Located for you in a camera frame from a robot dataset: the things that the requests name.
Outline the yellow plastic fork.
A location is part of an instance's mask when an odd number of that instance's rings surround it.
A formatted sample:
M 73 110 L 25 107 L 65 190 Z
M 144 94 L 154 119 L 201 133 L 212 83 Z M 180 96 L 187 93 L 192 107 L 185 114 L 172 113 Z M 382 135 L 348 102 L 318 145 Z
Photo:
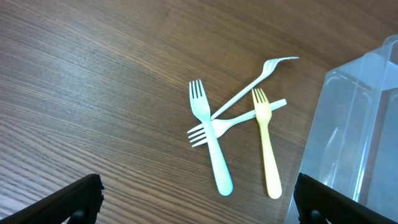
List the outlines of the yellow plastic fork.
M 282 195 L 282 185 L 269 136 L 269 122 L 272 118 L 271 106 L 262 89 L 253 88 L 251 92 L 256 119 L 261 132 L 267 193 L 270 198 L 278 199 Z

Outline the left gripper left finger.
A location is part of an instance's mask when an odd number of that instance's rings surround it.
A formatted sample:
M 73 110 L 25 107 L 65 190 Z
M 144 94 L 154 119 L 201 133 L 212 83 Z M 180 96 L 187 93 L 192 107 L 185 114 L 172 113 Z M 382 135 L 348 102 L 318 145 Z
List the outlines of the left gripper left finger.
M 95 224 L 104 196 L 100 175 L 89 174 L 1 220 L 1 224 Z

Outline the light blue plastic fork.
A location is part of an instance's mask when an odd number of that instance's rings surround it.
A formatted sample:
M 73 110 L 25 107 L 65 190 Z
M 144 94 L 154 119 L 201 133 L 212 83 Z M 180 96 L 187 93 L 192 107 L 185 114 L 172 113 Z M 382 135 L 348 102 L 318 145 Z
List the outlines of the light blue plastic fork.
M 192 113 L 201 121 L 208 141 L 216 187 L 222 196 L 229 196 L 233 191 L 233 181 L 211 124 L 211 110 L 204 86 L 201 80 L 194 80 L 189 82 L 189 89 Z

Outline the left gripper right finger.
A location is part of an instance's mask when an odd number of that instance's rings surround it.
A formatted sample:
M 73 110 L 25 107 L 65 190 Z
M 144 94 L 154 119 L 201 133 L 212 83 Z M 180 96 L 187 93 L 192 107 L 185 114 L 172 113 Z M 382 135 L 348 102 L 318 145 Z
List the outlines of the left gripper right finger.
M 294 201 L 300 224 L 397 224 L 303 173 Z

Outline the curved white plastic fork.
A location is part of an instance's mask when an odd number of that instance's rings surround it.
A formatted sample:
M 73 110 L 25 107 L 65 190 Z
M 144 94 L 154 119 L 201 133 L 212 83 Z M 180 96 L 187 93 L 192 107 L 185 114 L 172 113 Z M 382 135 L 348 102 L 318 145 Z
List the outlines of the curved white plastic fork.
M 239 99 L 241 99 L 246 93 L 248 93 L 251 89 L 253 89 L 257 84 L 266 79 L 272 72 L 275 70 L 277 64 L 284 60 L 295 60 L 299 59 L 297 56 L 293 57 L 282 57 L 282 58 L 274 58 L 264 62 L 261 74 L 248 86 L 243 88 L 239 93 L 234 95 L 228 102 L 226 102 L 218 111 L 216 111 L 212 116 L 211 120 L 217 118 L 220 114 L 230 108 L 235 104 Z

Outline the flat white plastic fork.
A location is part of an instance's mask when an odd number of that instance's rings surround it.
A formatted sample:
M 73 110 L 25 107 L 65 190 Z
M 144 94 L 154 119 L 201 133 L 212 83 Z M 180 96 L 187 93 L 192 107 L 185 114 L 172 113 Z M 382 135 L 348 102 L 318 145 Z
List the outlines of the flat white plastic fork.
M 270 104 L 271 110 L 274 111 L 280 107 L 283 107 L 287 104 L 285 99 L 281 99 L 275 102 L 272 102 Z M 221 137 L 224 135 L 225 132 L 232 126 L 242 123 L 244 121 L 253 119 L 256 117 L 256 113 L 254 110 L 249 111 L 247 113 L 244 113 L 238 117 L 235 117 L 233 119 L 214 119 L 211 123 L 214 128 L 214 132 L 217 138 Z M 189 135 L 189 140 L 191 143 L 193 143 L 192 147 L 196 147 L 199 145 L 202 145 L 204 143 L 207 143 L 207 138 L 206 134 L 203 128 L 203 125 L 200 124 L 196 126 L 195 128 L 192 128 L 187 132 Z

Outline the left clear plastic container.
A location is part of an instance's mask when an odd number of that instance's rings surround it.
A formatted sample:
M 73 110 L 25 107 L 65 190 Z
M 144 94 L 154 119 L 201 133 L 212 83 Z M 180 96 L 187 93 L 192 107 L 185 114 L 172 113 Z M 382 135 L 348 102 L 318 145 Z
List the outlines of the left clear plastic container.
M 397 220 L 397 36 L 330 70 L 300 172 Z

